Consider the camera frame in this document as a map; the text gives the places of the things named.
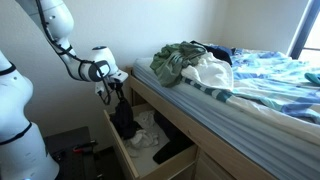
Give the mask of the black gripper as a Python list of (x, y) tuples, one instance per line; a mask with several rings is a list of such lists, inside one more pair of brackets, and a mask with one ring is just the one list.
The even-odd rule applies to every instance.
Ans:
[(122, 83), (111, 83), (110, 84), (110, 88), (116, 92), (119, 100), (124, 99), (124, 93), (123, 93), (122, 87), (123, 87)]

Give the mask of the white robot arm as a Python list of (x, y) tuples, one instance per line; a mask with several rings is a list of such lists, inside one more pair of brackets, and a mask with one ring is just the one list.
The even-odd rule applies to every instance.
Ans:
[[(123, 99), (128, 74), (118, 68), (106, 46), (92, 49), (88, 60), (79, 58), (68, 36), (73, 17), (63, 0), (16, 0), (44, 34), (64, 63), (69, 76), (94, 82), (95, 93), (109, 104), (112, 91)], [(24, 114), (33, 84), (6, 57), (0, 58), (0, 165), (1, 180), (55, 180), (60, 167), (48, 152), (40, 130)]]

